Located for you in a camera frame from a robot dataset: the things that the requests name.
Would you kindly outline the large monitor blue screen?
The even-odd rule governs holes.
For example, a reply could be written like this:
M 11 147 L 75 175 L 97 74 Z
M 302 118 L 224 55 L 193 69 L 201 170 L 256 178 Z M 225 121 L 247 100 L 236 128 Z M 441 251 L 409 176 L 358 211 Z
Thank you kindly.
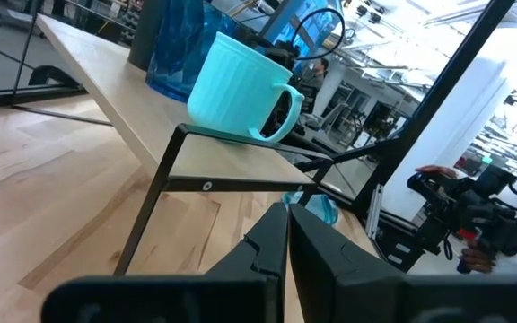
M 276 4 L 260 37 L 275 43 L 290 40 L 300 50 L 298 61 L 322 58 L 336 51 L 345 37 L 340 0 L 266 0 Z

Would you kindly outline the person's hand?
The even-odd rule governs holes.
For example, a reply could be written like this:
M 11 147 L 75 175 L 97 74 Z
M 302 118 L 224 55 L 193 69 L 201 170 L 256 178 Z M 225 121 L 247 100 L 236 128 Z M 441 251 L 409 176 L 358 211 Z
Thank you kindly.
M 495 259 L 478 249 L 468 247 L 461 251 L 459 268 L 463 272 L 474 271 L 489 274 L 494 267 Z
M 456 179 L 458 177 L 457 172 L 454 169 L 448 168 L 445 166 L 438 166 L 438 165 L 421 166 L 421 167 L 416 168 L 416 172 L 440 173 L 451 179 Z

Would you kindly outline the dark grey tall cup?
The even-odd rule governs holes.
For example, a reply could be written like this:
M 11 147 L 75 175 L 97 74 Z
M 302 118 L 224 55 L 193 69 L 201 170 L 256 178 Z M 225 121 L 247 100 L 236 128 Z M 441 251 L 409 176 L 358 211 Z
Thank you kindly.
M 127 61 L 146 71 L 168 0 L 144 0 Z

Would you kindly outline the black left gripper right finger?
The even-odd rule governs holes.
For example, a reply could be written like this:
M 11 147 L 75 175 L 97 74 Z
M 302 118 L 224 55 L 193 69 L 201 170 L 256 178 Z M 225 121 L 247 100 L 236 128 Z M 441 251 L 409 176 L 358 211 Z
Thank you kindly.
M 289 248 L 305 323 L 517 323 L 517 275 L 407 275 L 301 205 Z

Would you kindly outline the teal ribbed mug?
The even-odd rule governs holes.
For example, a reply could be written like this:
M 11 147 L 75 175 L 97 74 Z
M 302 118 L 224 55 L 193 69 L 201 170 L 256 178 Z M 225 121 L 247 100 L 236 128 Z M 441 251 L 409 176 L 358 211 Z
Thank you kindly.
M 188 115 L 200 127 L 276 143 L 297 122 L 304 96 L 289 84 L 292 73 L 272 59 L 220 31 L 210 47 L 192 92 Z M 282 126 L 261 134 L 282 94 L 290 108 Z

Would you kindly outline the wheeled cart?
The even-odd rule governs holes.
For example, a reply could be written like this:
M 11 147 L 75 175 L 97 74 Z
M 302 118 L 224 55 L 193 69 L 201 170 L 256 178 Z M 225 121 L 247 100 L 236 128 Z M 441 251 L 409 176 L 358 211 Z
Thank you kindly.
M 41 39 L 45 38 L 44 32 L 36 25 L 32 15 L 12 9 L 7 4 L 0 5 L 0 27 L 2 26 L 28 31 Z

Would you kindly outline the wooden shelf black metal frame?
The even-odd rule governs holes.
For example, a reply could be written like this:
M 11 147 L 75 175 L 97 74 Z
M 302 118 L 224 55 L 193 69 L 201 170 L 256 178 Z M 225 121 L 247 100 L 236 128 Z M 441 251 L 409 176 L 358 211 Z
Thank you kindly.
M 129 268 L 161 193 L 300 191 L 306 204 L 332 164 L 321 153 L 196 127 L 184 103 L 146 84 L 127 48 L 38 12 L 31 25 L 153 176 L 115 275 Z

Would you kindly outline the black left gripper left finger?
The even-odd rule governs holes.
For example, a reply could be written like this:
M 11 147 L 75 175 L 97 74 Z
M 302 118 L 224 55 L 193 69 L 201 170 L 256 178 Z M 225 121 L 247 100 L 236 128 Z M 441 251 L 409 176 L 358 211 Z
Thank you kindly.
M 41 323 L 281 323 L 288 213 L 271 205 L 202 275 L 85 276 L 59 285 Z

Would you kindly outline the black rig frame post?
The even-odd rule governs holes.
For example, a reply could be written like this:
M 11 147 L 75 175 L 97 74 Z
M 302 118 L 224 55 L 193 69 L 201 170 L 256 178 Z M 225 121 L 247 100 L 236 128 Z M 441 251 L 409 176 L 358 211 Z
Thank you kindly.
M 517 25 L 505 16 L 517 0 L 489 0 L 414 116 L 393 139 L 334 155 L 336 163 L 367 154 L 381 156 L 355 197 L 320 184 L 325 195 L 358 216 L 367 214 L 371 196 L 382 186 L 381 209 L 412 219 L 425 199 L 407 188 L 415 169 L 429 162 L 451 166 L 513 90 L 509 79 Z

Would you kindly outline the blue faceted translucent cup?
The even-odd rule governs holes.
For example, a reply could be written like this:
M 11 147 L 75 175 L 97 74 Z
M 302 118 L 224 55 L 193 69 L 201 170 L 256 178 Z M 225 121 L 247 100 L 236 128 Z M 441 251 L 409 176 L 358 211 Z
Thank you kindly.
M 159 93 L 186 102 L 215 35 L 238 39 L 244 26 L 207 0 L 165 0 L 146 83 Z

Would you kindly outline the silver aluminium extrusion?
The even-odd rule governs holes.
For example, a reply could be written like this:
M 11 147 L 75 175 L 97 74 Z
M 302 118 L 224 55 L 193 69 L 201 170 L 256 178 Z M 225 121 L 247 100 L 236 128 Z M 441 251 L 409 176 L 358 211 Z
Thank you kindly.
M 381 215 L 381 200 L 383 186 L 378 184 L 372 192 L 372 199 L 367 213 L 365 232 L 367 236 L 374 240 L 378 232 L 378 223 Z

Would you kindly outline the teal cloth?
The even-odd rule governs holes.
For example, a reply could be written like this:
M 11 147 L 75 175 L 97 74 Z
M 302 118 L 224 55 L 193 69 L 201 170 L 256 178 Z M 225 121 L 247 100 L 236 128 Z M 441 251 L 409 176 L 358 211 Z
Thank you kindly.
M 285 206 L 297 204 L 302 198 L 303 192 L 287 192 L 282 196 L 282 202 Z M 334 225 L 338 220 L 338 208 L 336 203 L 329 199 L 326 195 L 313 195 L 305 208 L 315 214 L 323 222 L 328 225 Z

